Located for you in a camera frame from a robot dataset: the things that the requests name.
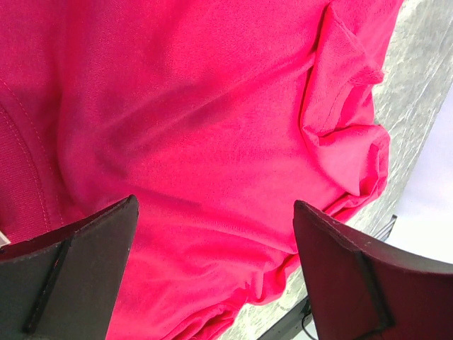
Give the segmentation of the magenta t shirt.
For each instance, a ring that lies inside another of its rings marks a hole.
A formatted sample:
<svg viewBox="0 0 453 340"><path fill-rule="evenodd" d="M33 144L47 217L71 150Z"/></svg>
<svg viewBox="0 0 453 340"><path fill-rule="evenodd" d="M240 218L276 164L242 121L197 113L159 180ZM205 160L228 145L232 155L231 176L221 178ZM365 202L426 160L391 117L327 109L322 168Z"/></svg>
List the magenta t shirt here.
<svg viewBox="0 0 453 340"><path fill-rule="evenodd" d="M400 1L2 1L1 231L135 195L109 339L216 339L299 265L293 204L349 220L389 135Z"/></svg>

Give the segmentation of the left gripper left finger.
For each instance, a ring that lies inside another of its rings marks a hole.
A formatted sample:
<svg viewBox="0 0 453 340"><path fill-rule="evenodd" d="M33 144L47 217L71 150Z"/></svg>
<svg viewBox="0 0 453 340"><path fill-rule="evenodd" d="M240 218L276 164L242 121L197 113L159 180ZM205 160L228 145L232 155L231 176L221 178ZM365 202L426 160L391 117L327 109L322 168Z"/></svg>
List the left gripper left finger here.
<svg viewBox="0 0 453 340"><path fill-rule="evenodd" d="M137 228L133 195L1 248L2 339L104 339Z"/></svg>

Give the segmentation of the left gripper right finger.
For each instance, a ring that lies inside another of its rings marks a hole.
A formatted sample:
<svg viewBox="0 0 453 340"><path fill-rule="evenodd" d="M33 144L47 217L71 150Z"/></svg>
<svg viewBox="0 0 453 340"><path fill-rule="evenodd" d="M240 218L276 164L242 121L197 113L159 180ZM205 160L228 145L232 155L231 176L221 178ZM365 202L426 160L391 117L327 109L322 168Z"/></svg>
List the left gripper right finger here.
<svg viewBox="0 0 453 340"><path fill-rule="evenodd" d="M294 234L319 339L451 339L452 265L388 245L303 201Z"/></svg>

